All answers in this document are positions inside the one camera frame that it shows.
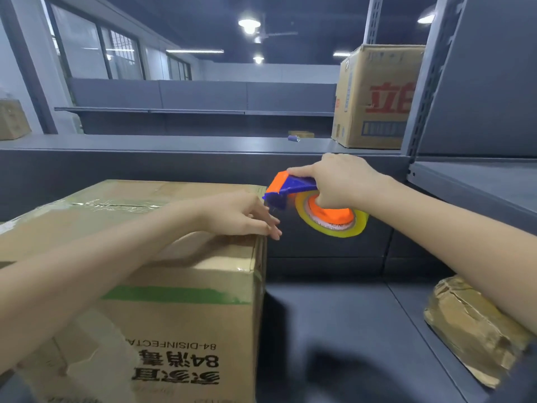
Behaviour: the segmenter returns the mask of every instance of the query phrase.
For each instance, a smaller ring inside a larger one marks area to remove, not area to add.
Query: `orange tape core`
[[[350,209],[323,209],[315,203],[319,195],[312,195],[308,198],[308,206],[314,216],[326,223],[348,224],[354,220],[354,213]]]

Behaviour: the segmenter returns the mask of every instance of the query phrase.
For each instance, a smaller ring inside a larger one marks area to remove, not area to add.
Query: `ceiling light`
[[[434,20],[434,13],[433,14],[429,14],[429,15],[426,15],[424,17],[421,17],[420,19],[418,19],[418,24],[431,24]]]
[[[245,18],[243,20],[239,20],[238,24],[244,29],[244,32],[248,35],[255,34],[257,28],[261,26],[261,23],[253,18]]]
[[[224,53],[223,49],[166,49],[168,53]]]

